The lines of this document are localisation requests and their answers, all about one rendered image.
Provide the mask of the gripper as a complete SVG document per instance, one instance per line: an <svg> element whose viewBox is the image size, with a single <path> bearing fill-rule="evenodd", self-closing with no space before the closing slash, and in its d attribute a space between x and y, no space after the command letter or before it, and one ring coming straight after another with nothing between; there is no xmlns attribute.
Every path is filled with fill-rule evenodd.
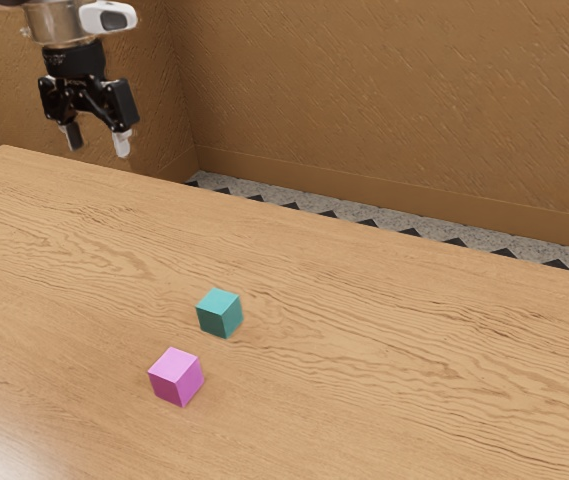
<svg viewBox="0 0 569 480"><path fill-rule="evenodd" d="M99 39L72 46L42 48L46 75L38 79L44 114L65 135L70 151L84 146L75 106L101 120L110 130L119 158L130 155L133 126L140 115L128 81L107 81L106 57Z"/></svg>

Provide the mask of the pink block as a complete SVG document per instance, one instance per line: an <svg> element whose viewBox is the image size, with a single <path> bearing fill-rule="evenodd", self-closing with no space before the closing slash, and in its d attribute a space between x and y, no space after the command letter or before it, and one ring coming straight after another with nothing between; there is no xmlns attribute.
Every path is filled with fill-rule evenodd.
<svg viewBox="0 0 569 480"><path fill-rule="evenodd" d="M204 384L198 356L168 347L147 371L154 394L184 408Z"/></svg>

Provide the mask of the teal block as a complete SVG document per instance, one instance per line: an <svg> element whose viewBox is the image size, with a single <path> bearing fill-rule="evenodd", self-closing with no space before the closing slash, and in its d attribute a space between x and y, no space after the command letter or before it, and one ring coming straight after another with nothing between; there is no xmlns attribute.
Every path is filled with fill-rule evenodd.
<svg viewBox="0 0 569 480"><path fill-rule="evenodd" d="M238 294L212 288L195 306L200 329L228 339L244 320Z"/></svg>

